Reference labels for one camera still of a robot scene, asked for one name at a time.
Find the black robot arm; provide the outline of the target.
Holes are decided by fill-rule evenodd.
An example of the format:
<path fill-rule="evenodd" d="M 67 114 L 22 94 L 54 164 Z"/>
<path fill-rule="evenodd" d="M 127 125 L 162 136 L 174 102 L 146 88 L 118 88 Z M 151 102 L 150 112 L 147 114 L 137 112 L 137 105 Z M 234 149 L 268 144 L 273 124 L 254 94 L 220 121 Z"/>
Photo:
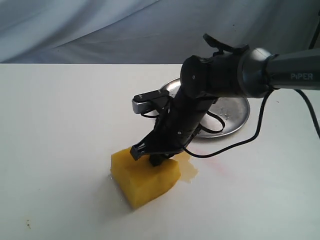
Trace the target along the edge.
<path fill-rule="evenodd" d="M 266 101 L 278 89 L 320 88 L 320 51 L 309 49 L 271 54 L 247 46 L 221 50 L 210 58 L 191 56 L 180 71 L 180 86 L 171 96 L 158 89 L 133 97 L 136 114 L 157 111 L 153 130 L 130 149 L 138 160 L 149 155 L 153 166 L 179 154 L 202 129 L 201 120 L 220 98 L 260 98 Z"/>

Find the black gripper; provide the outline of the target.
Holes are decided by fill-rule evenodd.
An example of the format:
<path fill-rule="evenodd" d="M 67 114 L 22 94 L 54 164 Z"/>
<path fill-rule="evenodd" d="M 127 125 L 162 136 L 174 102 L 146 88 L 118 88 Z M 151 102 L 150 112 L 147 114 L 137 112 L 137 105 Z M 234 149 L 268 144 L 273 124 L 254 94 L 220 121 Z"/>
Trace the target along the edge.
<path fill-rule="evenodd" d="M 149 155 L 153 167 L 183 151 L 200 121 L 218 98 L 210 94 L 190 97 L 181 86 L 170 102 L 169 110 L 160 118 L 151 136 L 134 144 L 130 154 L 135 161 Z"/>

